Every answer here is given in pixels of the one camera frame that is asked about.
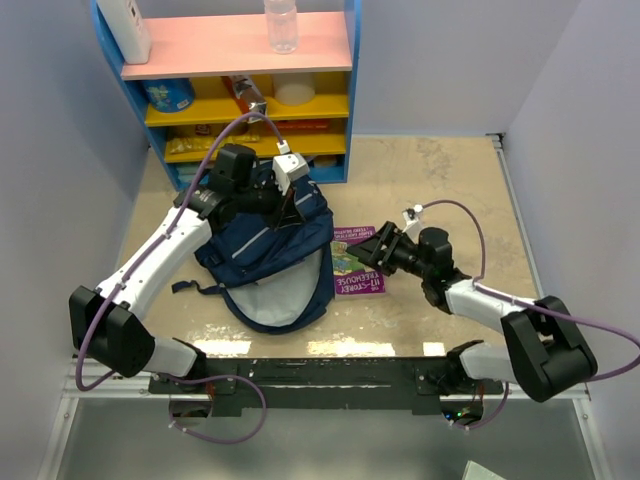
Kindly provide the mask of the purple treehouse storey book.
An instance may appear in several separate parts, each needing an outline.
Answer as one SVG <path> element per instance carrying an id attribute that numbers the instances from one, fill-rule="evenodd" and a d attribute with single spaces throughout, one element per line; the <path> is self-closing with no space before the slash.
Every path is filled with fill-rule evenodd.
<path id="1" fill-rule="evenodd" d="M 347 252 L 349 246 L 373 236 L 373 226 L 335 227 L 331 242 L 334 290 L 338 299 L 365 298 L 386 293 L 382 274 Z"/>

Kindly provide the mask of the navy blue student backpack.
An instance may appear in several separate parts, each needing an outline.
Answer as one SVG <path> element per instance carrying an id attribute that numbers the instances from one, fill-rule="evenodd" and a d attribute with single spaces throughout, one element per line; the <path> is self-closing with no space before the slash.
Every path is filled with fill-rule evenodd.
<path id="1" fill-rule="evenodd" d="M 334 298 L 333 212 L 310 176 L 292 186 L 302 224 L 272 230 L 257 214 L 238 215 L 195 252 L 215 284 L 179 281 L 172 292 L 218 295 L 240 322 L 263 334 L 291 333 L 325 315 Z"/>

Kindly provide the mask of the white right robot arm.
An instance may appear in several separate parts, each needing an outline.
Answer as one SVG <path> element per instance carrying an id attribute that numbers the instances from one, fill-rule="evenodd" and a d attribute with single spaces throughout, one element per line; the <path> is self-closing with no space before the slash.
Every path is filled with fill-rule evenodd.
<path id="1" fill-rule="evenodd" d="M 402 270 L 418 277 L 431 306 L 503 335 L 502 347 L 475 340 L 447 353 L 444 379 L 456 392 L 466 393 L 481 380 L 492 380 L 515 383 L 532 400 L 544 402 L 598 372 L 594 353 L 568 320 L 568 310 L 559 298 L 511 297 L 475 282 L 456 267 L 443 229 L 425 228 L 417 240 L 411 240 L 387 222 L 347 251 L 385 276 Z"/>

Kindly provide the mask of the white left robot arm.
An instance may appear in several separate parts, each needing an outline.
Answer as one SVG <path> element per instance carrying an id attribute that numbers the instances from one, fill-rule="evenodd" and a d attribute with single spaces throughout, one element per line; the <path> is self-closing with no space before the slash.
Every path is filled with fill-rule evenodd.
<path id="1" fill-rule="evenodd" d="M 143 324 L 161 289 L 185 259 L 204 246 L 238 214 L 258 214 L 268 227 L 302 223 L 294 183 L 309 172 L 299 153 L 280 151 L 266 180 L 259 181 L 256 154 L 222 147 L 206 185 L 193 182 L 181 192 L 157 230 L 139 250 L 97 287 L 78 287 L 69 311 L 77 360 L 91 357 L 130 378 L 140 372 L 171 376 L 185 392 L 207 380 L 202 352 L 177 339 L 155 337 Z"/>

